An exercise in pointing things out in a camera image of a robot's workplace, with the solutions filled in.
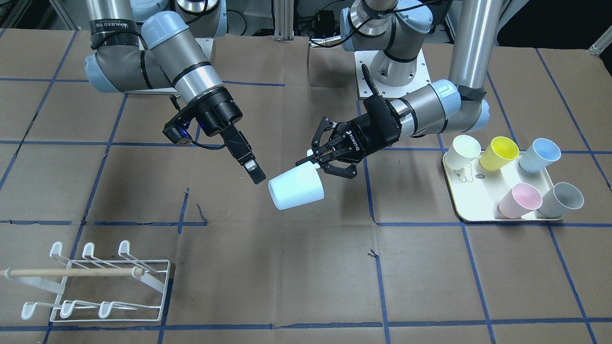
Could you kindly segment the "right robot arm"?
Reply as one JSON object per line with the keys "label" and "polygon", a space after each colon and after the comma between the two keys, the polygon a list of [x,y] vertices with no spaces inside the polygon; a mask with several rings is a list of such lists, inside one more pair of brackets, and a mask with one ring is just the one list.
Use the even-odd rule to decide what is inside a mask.
{"label": "right robot arm", "polygon": [[192,120],[223,146],[258,184],[266,179],[246,137],[235,127],[242,111],[191,33],[175,11],[162,10],[138,26],[129,0],[88,0],[90,47],[87,79],[100,92],[175,88],[184,107],[163,128],[177,146],[194,143]]}

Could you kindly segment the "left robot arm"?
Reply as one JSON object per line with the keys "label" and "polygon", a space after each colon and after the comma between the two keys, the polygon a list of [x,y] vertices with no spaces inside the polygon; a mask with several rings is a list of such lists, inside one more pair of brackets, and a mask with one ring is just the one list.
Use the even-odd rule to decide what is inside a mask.
{"label": "left robot arm", "polygon": [[418,75],[419,52],[433,14],[419,0],[355,0],[344,8],[341,45],[348,52],[375,51],[361,64],[370,89],[365,113],[347,122],[323,117],[306,158],[325,173],[356,176],[356,164],[392,144],[438,133],[476,131],[487,125],[484,79],[498,32],[500,0],[464,0],[453,41],[449,75],[401,96],[384,95],[377,83],[404,87]]}

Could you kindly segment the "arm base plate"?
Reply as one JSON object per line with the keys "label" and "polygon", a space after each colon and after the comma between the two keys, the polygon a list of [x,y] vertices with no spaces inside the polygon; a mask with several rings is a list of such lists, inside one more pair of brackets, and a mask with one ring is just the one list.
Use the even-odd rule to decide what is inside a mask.
{"label": "arm base plate", "polygon": [[415,60],[408,63],[393,61],[381,51],[355,52],[354,59],[360,100],[373,94],[365,81],[361,65],[369,68],[376,89],[385,98],[400,98],[432,81],[422,50]]}
{"label": "arm base plate", "polygon": [[208,60],[212,57],[212,49],[214,45],[214,39],[212,38],[196,38],[197,43],[201,46],[201,49],[205,53]]}

